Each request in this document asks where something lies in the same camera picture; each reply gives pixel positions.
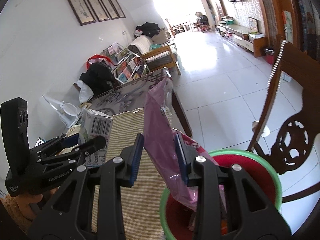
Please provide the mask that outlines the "left hand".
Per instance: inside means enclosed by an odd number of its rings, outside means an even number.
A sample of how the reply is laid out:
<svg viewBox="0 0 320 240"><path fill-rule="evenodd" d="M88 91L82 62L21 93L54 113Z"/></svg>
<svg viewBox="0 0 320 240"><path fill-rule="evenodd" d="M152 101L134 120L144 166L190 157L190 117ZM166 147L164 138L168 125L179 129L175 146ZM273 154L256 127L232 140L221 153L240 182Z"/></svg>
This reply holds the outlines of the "left hand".
<svg viewBox="0 0 320 240"><path fill-rule="evenodd" d="M7 194L4 198L1 198L1 203L16 225L26 235L37 217L37 213L31 208L31 204L39 204L43 197L44 193L32 195L25 192L16 197Z"/></svg>

